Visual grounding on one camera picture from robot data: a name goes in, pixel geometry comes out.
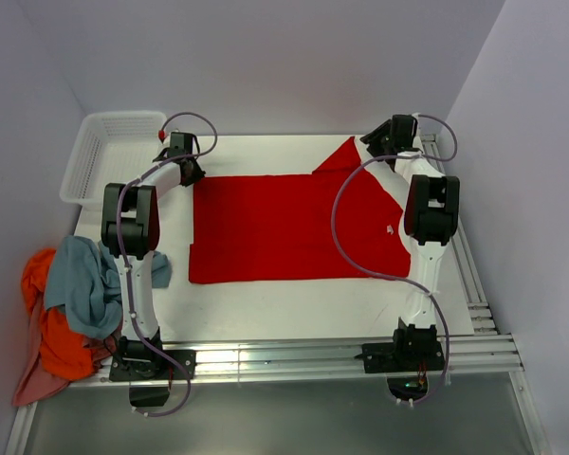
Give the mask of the red t shirt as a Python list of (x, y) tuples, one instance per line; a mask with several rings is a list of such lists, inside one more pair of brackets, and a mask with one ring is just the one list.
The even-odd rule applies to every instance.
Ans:
[(409, 275), (403, 209), (349, 137), (309, 174), (206, 177), (193, 188), (196, 284)]

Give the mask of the blue grey t shirt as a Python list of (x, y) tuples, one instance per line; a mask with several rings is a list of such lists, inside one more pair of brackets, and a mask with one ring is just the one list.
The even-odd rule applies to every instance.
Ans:
[(44, 306), (63, 314), (76, 334), (101, 340), (115, 333), (124, 305), (108, 247), (81, 236), (63, 238), (49, 267)]

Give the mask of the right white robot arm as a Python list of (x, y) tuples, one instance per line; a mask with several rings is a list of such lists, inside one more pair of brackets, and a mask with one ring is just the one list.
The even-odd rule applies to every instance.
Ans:
[(402, 227), (409, 238), (412, 265), (407, 280), (414, 291), (391, 349), (394, 364), (404, 370), (414, 368), (424, 355), (440, 355), (433, 299), (442, 259), (458, 228), (460, 181), (437, 170), (439, 159), (418, 145), (422, 117), (394, 115), (360, 139), (372, 157), (382, 156), (409, 184)]

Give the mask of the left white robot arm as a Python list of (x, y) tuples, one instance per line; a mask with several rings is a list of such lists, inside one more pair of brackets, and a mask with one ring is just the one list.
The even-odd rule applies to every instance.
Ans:
[(101, 214), (101, 242), (114, 258), (121, 289), (118, 363), (144, 378), (162, 374), (167, 361), (152, 294), (152, 263), (160, 236), (158, 201), (205, 176), (197, 162), (201, 150), (196, 135), (160, 131), (158, 137), (161, 150), (153, 166), (127, 184), (108, 184)]

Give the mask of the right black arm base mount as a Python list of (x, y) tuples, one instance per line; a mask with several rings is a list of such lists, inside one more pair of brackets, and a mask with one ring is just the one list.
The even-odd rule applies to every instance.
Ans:
[(362, 362), (366, 374), (384, 374), (390, 394), (402, 401), (425, 397), (430, 389), (428, 373), (441, 373), (446, 368), (441, 348), (425, 353), (395, 347), (393, 341), (362, 344), (354, 359)]

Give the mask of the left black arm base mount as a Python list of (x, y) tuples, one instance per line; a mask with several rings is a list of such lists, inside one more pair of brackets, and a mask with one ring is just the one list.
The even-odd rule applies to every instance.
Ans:
[(166, 404), (171, 386), (176, 380), (192, 379), (196, 366), (196, 351), (172, 350), (167, 355), (176, 360), (181, 372), (172, 362), (152, 351), (121, 353), (112, 362), (108, 379), (112, 383), (129, 385), (129, 401), (137, 408), (158, 408)]

